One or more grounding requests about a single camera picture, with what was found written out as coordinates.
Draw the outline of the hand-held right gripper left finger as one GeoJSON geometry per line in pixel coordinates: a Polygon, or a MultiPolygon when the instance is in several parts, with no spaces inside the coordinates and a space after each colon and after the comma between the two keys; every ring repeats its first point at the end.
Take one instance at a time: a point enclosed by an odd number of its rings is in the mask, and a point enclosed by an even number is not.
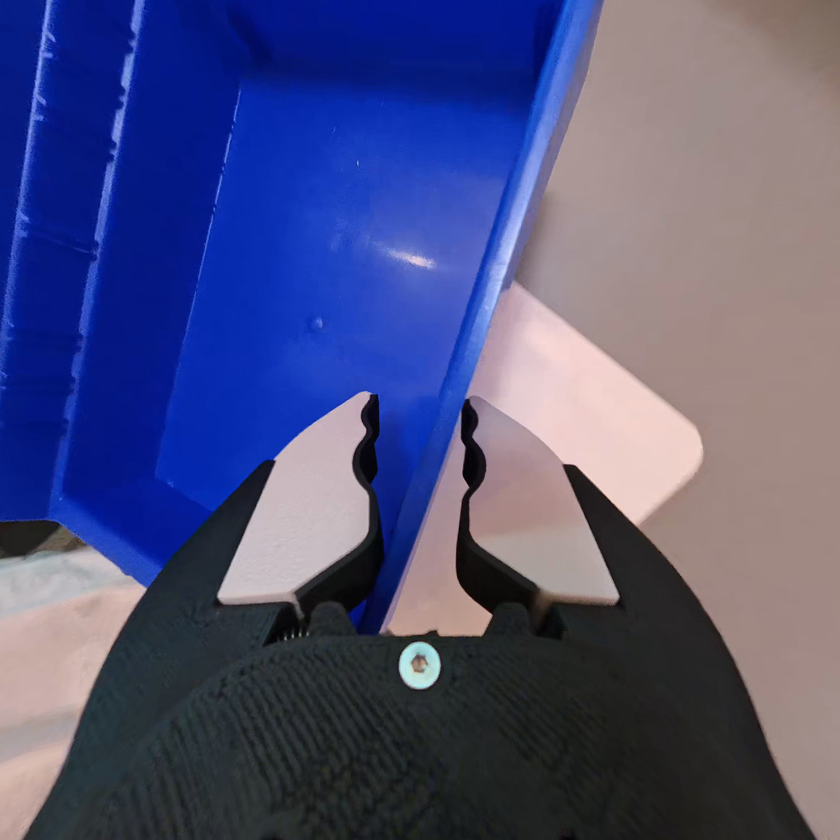
{"type": "Polygon", "coordinates": [[[271,461],[217,591],[225,606],[285,603],[297,617],[351,612],[384,559],[375,444],[379,398],[360,392],[303,429],[271,461]]]}

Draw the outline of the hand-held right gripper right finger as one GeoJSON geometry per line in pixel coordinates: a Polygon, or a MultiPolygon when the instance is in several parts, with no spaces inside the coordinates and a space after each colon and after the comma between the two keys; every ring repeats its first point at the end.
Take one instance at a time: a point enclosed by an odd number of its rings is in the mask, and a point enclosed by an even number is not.
{"type": "Polygon", "coordinates": [[[616,606],[620,595],[563,461],[485,399],[461,414],[458,582],[493,613],[518,604],[540,629],[558,604],[616,606]]]}

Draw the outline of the white whiteboard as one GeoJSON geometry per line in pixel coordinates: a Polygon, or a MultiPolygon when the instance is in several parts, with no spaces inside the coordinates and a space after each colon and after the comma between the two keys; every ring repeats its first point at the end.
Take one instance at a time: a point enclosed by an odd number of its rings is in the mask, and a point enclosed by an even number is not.
{"type": "MultiPolygon", "coordinates": [[[[581,469],[638,525],[697,473],[697,427],[517,282],[502,294],[476,394],[581,469]]],[[[464,448],[456,425],[385,634],[480,635],[489,613],[456,579],[464,448]]]]}

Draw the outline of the blue plastic bin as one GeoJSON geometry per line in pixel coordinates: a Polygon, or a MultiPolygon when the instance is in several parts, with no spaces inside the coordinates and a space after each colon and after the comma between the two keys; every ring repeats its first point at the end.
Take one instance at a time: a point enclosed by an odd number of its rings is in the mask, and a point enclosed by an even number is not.
{"type": "Polygon", "coordinates": [[[602,6],[2,2],[2,520],[147,585],[369,391],[383,627],[602,6]]]}

